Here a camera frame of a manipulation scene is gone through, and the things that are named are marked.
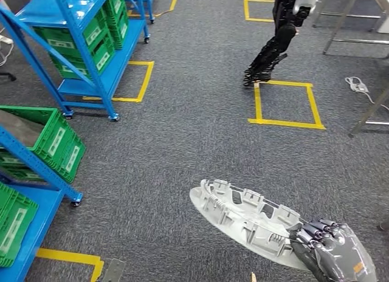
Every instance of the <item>robot finger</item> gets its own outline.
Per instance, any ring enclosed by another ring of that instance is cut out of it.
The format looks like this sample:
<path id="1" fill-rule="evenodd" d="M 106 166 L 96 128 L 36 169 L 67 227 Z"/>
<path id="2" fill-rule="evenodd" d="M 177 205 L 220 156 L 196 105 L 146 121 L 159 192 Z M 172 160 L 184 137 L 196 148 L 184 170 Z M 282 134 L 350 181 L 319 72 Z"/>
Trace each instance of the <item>robot finger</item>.
<path id="1" fill-rule="evenodd" d="M 323 235 L 325 234 L 321 229 L 313 226 L 310 222 L 303 225 L 302 228 L 316 241 L 321 240 Z"/>

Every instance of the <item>caster wheel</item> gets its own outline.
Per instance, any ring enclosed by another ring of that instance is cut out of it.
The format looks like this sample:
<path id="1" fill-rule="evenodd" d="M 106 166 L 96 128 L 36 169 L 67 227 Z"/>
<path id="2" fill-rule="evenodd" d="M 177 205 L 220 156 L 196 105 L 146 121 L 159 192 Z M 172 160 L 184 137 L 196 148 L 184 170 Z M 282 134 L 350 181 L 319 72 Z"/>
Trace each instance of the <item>caster wheel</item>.
<path id="1" fill-rule="evenodd" d="M 120 117 L 116 117 L 115 119 L 110 119 L 110 122 L 118 122 L 119 120 L 120 120 Z"/>

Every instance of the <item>yellow tape square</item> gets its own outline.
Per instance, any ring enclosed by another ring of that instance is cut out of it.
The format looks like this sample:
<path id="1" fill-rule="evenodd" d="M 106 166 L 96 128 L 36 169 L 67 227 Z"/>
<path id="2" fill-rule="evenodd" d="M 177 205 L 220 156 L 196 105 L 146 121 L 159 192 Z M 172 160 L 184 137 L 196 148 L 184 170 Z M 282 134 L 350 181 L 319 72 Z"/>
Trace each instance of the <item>yellow tape square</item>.
<path id="1" fill-rule="evenodd" d="M 85 253 L 64 252 L 62 250 L 43 249 L 42 247 L 38 249 L 36 257 L 94 266 L 94 268 L 91 274 L 91 282 L 96 282 L 100 276 L 101 276 L 101 272 L 104 266 L 104 262 L 101 261 L 99 256 L 86 255 Z"/>
<path id="2" fill-rule="evenodd" d="M 253 22 L 274 22 L 273 19 L 261 19 L 261 18 L 250 18 L 250 11 L 249 9 L 249 2 L 274 2 L 274 0 L 243 0 L 243 9 L 245 10 L 245 19 L 246 21 L 253 21 Z"/>
<path id="3" fill-rule="evenodd" d="M 154 61 L 128 61 L 128 65 L 145 65 L 147 66 L 147 70 L 146 71 L 146 74 L 144 78 L 143 79 L 142 86 L 139 90 L 139 93 L 137 94 L 137 97 L 136 98 L 112 98 L 113 101 L 131 101 L 134 103 L 140 103 L 143 100 L 143 97 L 144 96 L 144 93 L 146 92 L 146 89 L 147 86 L 149 86 L 149 82 L 151 77 L 151 73 L 153 71 L 153 68 L 154 67 Z M 83 100 L 101 100 L 99 97 L 82 97 Z"/>
<path id="4" fill-rule="evenodd" d="M 176 7 L 176 4 L 177 4 L 177 0 L 171 0 L 171 3 L 170 4 L 170 7 L 168 8 L 168 10 L 165 10 L 165 12 L 162 12 L 162 13 L 157 13 L 157 14 L 154 15 L 154 17 L 158 18 L 159 16 L 162 16 L 164 13 L 171 12 L 171 11 L 174 10 L 174 8 Z M 138 13 L 132 13 L 132 12 L 133 12 L 132 10 L 128 10 L 127 15 L 131 16 L 131 17 L 140 17 L 140 16 Z M 146 17 L 149 17 L 149 14 L 146 14 L 146 9 L 145 9 L 145 15 L 146 15 Z"/>
<path id="5" fill-rule="evenodd" d="M 249 123 L 253 124 L 267 124 L 267 125 L 279 125 L 279 126 L 289 126 L 289 127 L 300 127 L 300 128 L 312 128 L 312 129 L 322 129 L 325 130 L 319 116 L 319 111 L 313 97 L 312 88 L 313 87 L 311 83 L 298 83 L 295 81 L 281 81 L 281 80 L 270 80 L 267 82 L 263 82 L 262 84 L 276 84 L 280 86 L 299 86 L 305 88 L 308 97 L 309 104 L 313 115 L 314 123 L 305 123 L 305 122 L 292 122 L 292 121 L 282 121 L 282 120 L 270 120 L 262 118 L 262 108 L 261 104 L 261 93 L 259 89 L 259 82 L 254 84 L 254 97 L 255 99 L 255 118 L 248 119 Z"/>

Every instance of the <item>orange sticker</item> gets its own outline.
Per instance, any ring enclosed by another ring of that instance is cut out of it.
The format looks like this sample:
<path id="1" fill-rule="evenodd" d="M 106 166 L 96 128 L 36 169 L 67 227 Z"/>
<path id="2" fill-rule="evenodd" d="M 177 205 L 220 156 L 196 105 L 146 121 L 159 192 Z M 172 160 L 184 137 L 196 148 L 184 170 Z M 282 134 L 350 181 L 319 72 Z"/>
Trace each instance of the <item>orange sticker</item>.
<path id="1" fill-rule="evenodd" d="M 359 262 L 358 264 L 353 266 L 353 272 L 360 273 L 362 269 L 363 269 L 364 266 L 362 262 Z"/>

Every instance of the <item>white label on crate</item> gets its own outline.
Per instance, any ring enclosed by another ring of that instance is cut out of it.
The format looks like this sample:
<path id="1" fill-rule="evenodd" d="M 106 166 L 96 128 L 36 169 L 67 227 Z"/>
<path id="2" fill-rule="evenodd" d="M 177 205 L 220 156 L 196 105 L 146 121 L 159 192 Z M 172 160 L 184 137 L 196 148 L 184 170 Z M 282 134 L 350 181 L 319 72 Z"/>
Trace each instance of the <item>white label on crate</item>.
<path id="1" fill-rule="evenodd" d="M 34 174 L 34 173 L 26 173 L 26 177 L 30 177 L 34 179 L 42 179 L 39 174 Z"/>
<path id="2" fill-rule="evenodd" d="M 23 163 L 19 159 L 14 159 L 13 157 L 3 157 L 3 161 L 6 163 Z"/>
<path id="3" fill-rule="evenodd" d="M 58 146 L 60 145 L 60 140 L 62 140 L 63 135 L 65 135 L 65 131 L 66 130 L 62 127 L 58 129 L 58 132 L 57 133 L 56 137 L 54 138 L 54 141 L 53 141 L 53 143 L 51 143 L 51 146 L 50 146 L 50 149 L 48 150 L 48 154 L 50 156 L 54 156 L 55 154 L 55 152 L 58 149 Z"/>
<path id="4" fill-rule="evenodd" d="M 119 11 L 119 9 L 120 9 L 121 6 L 122 6 L 121 0 L 115 1 L 115 13 L 117 13 Z"/>
<path id="5" fill-rule="evenodd" d="M 70 156 L 70 159 L 69 160 L 69 162 L 66 166 L 66 171 L 66 172 L 70 173 L 70 171 L 73 168 L 73 165 L 76 162 L 76 159 L 77 158 L 77 156 L 79 155 L 79 152 L 80 152 L 80 147 L 79 146 L 75 146 L 74 147 L 73 152 Z"/>
<path id="6" fill-rule="evenodd" d="M 77 69 L 79 70 L 81 73 L 82 73 L 84 75 L 87 75 L 88 74 L 86 72 L 86 69 L 85 69 L 85 68 L 77 68 Z M 65 71 L 65 72 L 73 72 L 71 69 L 69 69 L 69 67 L 67 67 L 66 65 L 62 65 L 62 70 Z"/>
<path id="7" fill-rule="evenodd" d="M 122 30 L 120 30 L 120 34 L 122 34 L 122 39 L 125 37 L 125 31 L 127 31 L 127 24 L 124 24 L 123 27 L 122 27 Z"/>
<path id="8" fill-rule="evenodd" d="M 48 43 L 51 46 L 54 46 L 54 47 L 75 49 L 74 44 L 73 42 L 69 42 L 69 41 L 58 41 L 58 40 L 48 39 Z"/>
<path id="9" fill-rule="evenodd" d="M 110 58 L 110 54 L 108 52 L 106 52 L 104 54 L 104 56 L 101 57 L 101 59 L 97 63 L 96 64 L 96 67 L 97 68 L 97 70 L 100 70 L 103 68 L 103 66 L 104 66 L 104 64 Z"/>
<path id="10" fill-rule="evenodd" d="M 100 27 L 96 27 L 91 34 L 90 34 L 88 38 L 86 38 L 86 43 L 88 46 L 91 45 L 96 39 L 98 35 L 101 33 L 101 29 Z"/>
<path id="11" fill-rule="evenodd" d="M 27 210 L 23 208 L 19 208 L 17 210 L 11 226 L 0 245 L 0 253 L 5 255 L 10 249 L 26 212 Z"/>

